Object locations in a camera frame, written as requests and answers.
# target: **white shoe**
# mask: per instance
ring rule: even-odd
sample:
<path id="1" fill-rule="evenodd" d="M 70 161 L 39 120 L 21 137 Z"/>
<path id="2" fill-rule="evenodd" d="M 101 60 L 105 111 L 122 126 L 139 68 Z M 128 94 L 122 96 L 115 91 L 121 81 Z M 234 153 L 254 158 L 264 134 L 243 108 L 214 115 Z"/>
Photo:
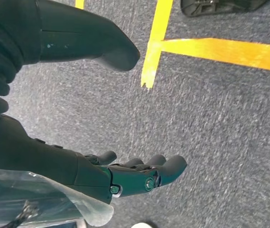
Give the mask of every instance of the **white shoe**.
<path id="1" fill-rule="evenodd" d="M 77 228 L 87 228 L 87 223 L 84 220 L 84 219 L 81 219 L 81 220 L 78 220 L 76 221 L 76 224 L 77 224 Z"/>
<path id="2" fill-rule="evenodd" d="M 132 226 L 131 228 L 153 228 L 147 223 L 140 222 Z"/>

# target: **hand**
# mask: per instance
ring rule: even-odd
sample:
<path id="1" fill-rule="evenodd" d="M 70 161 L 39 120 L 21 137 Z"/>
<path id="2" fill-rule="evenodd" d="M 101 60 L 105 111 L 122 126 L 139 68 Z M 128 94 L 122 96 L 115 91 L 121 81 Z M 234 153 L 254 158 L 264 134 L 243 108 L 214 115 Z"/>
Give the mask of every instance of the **hand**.
<path id="1" fill-rule="evenodd" d="M 48 0 L 0 0 L 0 95 L 25 64 L 39 61 L 96 59 L 128 71 L 139 52 L 114 23 L 95 14 Z M 110 203 L 112 196 L 149 192 L 179 177 L 186 167 L 180 156 L 166 162 L 161 155 L 144 165 L 131 160 L 108 165 L 116 158 L 82 155 L 27 136 L 22 125 L 3 115 L 0 98 L 0 169 L 31 171 Z"/>

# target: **yellow floor marking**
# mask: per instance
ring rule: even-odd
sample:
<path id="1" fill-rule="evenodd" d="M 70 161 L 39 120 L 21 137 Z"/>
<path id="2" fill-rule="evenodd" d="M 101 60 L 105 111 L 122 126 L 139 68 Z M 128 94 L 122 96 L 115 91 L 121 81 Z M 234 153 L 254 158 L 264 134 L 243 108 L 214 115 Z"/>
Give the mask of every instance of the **yellow floor marking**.
<path id="1" fill-rule="evenodd" d="M 75 0 L 75 8 L 84 9 L 84 0 Z"/>
<path id="2" fill-rule="evenodd" d="M 161 42 L 162 51 L 270 70 L 270 45 L 226 39 L 179 39 Z"/>
<path id="3" fill-rule="evenodd" d="M 147 46 L 145 60 L 141 76 L 141 86 L 152 88 L 156 76 L 157 68 L 161 54 L 161 44 L 167 32 L 170 10 L 173 0 L 158 0 L 152 26 L 151 35 Z"/>
<path id="4" fill-rule="evenodd" d="M 173 0 L 158 0 L 141 86 L 152 88 L 162 51 L 270 70 L 270 45 L 216 38 L 164 40 Z"/>

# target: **clear plastic bag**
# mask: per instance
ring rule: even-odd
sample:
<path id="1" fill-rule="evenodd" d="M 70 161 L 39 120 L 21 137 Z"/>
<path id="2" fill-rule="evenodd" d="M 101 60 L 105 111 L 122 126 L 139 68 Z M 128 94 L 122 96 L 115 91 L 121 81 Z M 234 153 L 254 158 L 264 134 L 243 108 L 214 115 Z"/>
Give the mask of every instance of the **clear plastic bag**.
<path id="1" fill-rule="evenodd" d="M 14 220 L 26 201 L 39 211 L 20 227 L 44 228 L 79 219 L 100 227 L 108 223 L 114 213 L 110 205 L 42 175 L 0 170 L 0 227 Z"/>

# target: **knuckle screw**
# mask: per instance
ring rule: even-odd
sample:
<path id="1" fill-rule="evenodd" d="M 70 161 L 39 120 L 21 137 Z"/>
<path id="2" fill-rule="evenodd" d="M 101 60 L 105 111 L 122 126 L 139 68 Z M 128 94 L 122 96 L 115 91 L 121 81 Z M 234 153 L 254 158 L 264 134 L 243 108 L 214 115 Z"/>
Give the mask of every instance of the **knuckle screw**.
<path id="1" fill-rule="evenodd" d="M 145 181 L 145 190 L 146 191 L 152 191 L 155 186 L 155 180 L 152 177 L 149 177 L 148 179 L 146 179 Z"/>
<path id="2" fill-rule="evenodd" d="M 110 192 L 112 194 L 118 194 L 120 191 L 120 188 L 118 186 L 112 186 L 110 188 Z"/>

